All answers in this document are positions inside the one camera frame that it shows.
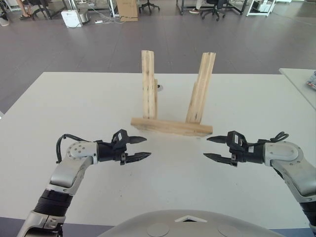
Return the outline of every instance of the shoe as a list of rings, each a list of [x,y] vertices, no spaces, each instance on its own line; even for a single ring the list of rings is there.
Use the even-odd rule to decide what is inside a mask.
[[[30,14],[28,14],[28,16],[21,15],[21,16],[20,16],[20,20],[23,21],[23,20],[29,19],[29,18],[31,18],[31,17],[32,17],[32,16],[31,16]]]
[[[199,10],[197,10],[196,8],[192,9],[189,11],[190,14],[193,14],[193,15],[197,15],[199,14]]]

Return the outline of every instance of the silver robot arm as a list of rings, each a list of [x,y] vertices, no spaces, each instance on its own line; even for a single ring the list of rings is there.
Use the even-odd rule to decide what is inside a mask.
[[[58,160],[59,164],[49,184],[39,198],[35,209],[25,220],[17,237],[62,237],[65,214],[86,169],[99,161],[115,160],[123,165],[142,160],[151,153],[140,152],[129,156],[125,153],[126,144],[145,140],[143,137],[128,137],[127,132],[121,129],[113,135],[110,143],[84,140],[73,143],[68,147],[64,159]]]
[[[288,134],[281,132],[270,140],[247,143],[242,134],[231,131],[227,136],[208,138],[212,142],[226,143],[230,147],[231,158],[212,153],[204,155],[233,166],[237,166],[238,162],[253,162],[274,168],[301,205],[316,236],[316,168],[304,158],[300,147],[283,141],[287,137]]]

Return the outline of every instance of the cardboard box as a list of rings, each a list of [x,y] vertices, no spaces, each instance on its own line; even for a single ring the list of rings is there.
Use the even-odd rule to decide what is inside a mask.
[[[138,21],[136,0],[117,0],[117,5],[121,21]]]

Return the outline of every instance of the wooden plank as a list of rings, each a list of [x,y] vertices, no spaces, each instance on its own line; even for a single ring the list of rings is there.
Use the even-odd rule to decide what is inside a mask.
[[[142,50],[143,118],[155,119],[154,52]]]
[[[216,53],[203,53],[197,81],[191,96],[186,122],[200,123]]]
[[[158,119],[132,118],[130,124],[140,130],[203,137],[212,134],[213,127],[197,123],[175,122]]]
[[[157,119],[158,115],[158,80],[155,79],[155,119]]]

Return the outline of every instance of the white table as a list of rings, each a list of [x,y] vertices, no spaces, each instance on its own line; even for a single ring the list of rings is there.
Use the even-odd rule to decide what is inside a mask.
[[[285,75],[290,82],[298,89],[310,105],[316,110],[316,91],[311,89],[306,82],[311,77],[315,70],[310,69],[294,69],[294,68],[280,68],[279,70]]]
[[[184,120],[197,75],[157,74],[158,118]],[[141,74],[43,73],[0,121],[0,216],[26,218],[56,167],[63,133],[109,141],[120,128],[148,141],[128,150],[152,152],[141,162],[91,166],[67,213],[68,223],[117,225],[159,209],[199,209],[269,229],[307,228],[308,220],[272,168],[216,163],[203,152],[229,155],[226,145],[130,126],[142,116]],[[316,111],[283,75],[213,75],[203,124],[247,140],[290,134],[316,162]],[[64,154],[71,141],[65,140]]]

